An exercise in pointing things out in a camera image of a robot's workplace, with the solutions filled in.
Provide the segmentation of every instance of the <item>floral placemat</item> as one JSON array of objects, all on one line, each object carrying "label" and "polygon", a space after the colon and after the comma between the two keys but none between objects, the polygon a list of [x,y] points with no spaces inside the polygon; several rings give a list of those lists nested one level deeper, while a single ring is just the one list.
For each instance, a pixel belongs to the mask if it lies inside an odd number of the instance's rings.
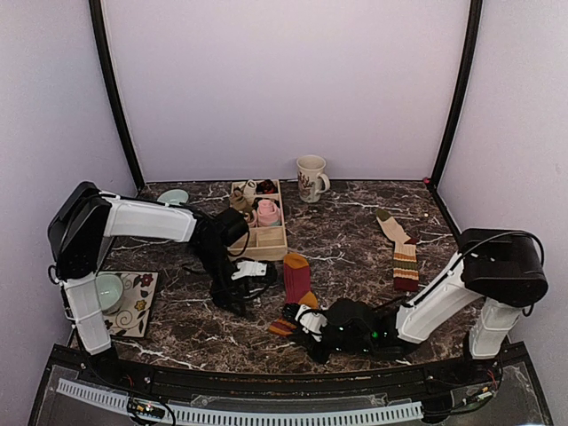
[{"label": "floral placemat", "polygon": [[120,309],[104,316],[106,329],[110,335],[144,337],[154,300],[158,272],[104,271],[100,275],[109,273],[121,279],[124,293]]}]

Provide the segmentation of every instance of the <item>white wall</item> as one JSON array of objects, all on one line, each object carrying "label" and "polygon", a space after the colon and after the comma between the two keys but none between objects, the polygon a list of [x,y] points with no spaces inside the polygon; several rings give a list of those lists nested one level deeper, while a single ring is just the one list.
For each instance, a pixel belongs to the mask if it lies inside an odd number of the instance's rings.
[{"label": "white wall", "polygon": [[82,180],[133,193],[87,1],[0,2],[0,423],[26,424],[69,325],[47,225]]},{"label": "white wall", "polygon": [[550,290],[513,330],[555,424],[568,424],[568,3],[485,2],[440,192],[461,229],[520,228],[547,253]]},{"label": "white wall", "polygon": [[104,3],[146,180],[430,174],[468,0]]}]

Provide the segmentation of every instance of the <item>white bowl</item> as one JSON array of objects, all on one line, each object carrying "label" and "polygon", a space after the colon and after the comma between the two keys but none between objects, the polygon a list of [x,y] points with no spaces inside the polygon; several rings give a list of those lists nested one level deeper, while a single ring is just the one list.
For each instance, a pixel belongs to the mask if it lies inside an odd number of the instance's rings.
[{"label": "white bowl", "polygon": [[122,281],[113,273],[101,273],[95,280],[99,295],[100,309],[103,313],[115,313],[122,304],[124,286]]},{"label": "white bowl", "polygon": [[189,194],[183,189],[171,189],[158,198],[159,202],[167,202],[172,205],[180,205],[189,200]]}]

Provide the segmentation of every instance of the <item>white mug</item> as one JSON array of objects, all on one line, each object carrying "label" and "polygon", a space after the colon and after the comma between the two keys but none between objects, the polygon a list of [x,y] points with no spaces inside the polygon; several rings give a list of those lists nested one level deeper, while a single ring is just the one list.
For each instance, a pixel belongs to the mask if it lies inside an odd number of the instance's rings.
[{"label": "white mug", "polygon": [[329,177],[323,172],[326,161],[317,155],[304,155],[296,161],[298,166],[298,190],[305,202],[316,202],[329,188]]}]

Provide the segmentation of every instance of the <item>wooden tray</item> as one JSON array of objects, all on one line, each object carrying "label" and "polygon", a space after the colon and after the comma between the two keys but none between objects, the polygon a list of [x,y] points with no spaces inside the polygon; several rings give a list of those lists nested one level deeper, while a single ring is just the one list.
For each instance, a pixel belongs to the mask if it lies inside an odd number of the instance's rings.
[{"label": "wooden tray", "polygon": [[[269,260],[276,261],[282,260],[288,254],[288,240],[286,239],[286,225],[284,222],[284,204],[282,203],[282,191],[280,190],[280,182],[273,180],[278,188],[278,193],[258,193],[252,197],[246,197],[249,203],[253,203],[256,198],[275,200],[280,203],[280,221],[282,226],[266,226],[250,228],[250,239],[245,252],[240,257],[250,257],[254,260]],[[243,187],[246,184],[243,182],[233,182],[231,184],[231,193],[237,187]],[[229,252],[233,255],[238,255],[245,245],[247,236],[245,235],[240,240],[235,242],[230,248]]]}]

